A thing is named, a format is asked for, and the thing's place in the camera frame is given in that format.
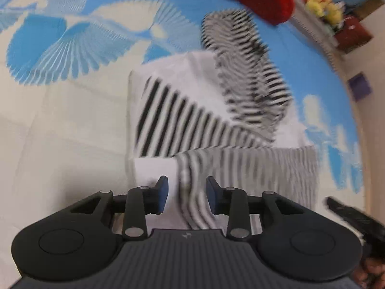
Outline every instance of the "folded striped clothing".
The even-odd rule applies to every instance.
[[[274,134],[250,129],[229,111],[216,60],[211,51],[190,52],[142,65],[129,76],[130,185],[169,177],[165,212],[153,220],[148,215],[149,228],[224,229],[226,219],[213,216],[207,204],[208,176],[251,195],[273,190],[308,208],[315,205],[316,151],[295,104]],[[251,220],[253,233],[259,232],[258,216]]]

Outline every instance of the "bed sheet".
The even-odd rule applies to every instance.
[[[201,48],[205,14],[238,7],[233,0],[0,0],[0,288],[19,276],[10,244],[20,229],[97,190],[126,191],[130,71]],[[363,208],[361,155],[340,80],[290,24],[255,22],[319,150],[319,196]],[[317,208],[326,212],[321,200]]]

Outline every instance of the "silver screw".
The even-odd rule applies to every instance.
[[[238,239],[246,238],[249,234],[250,233],[243,228],[234,228],[230,231],[230,235]]]
[[[124,234],[126,236],[129,236],[129,237],[140,237],[141,235],[143,235],[144,231],[143,229],[139,228],[139,227],[131,227],[131,228],[127,228],[125,231],[124,231]]]

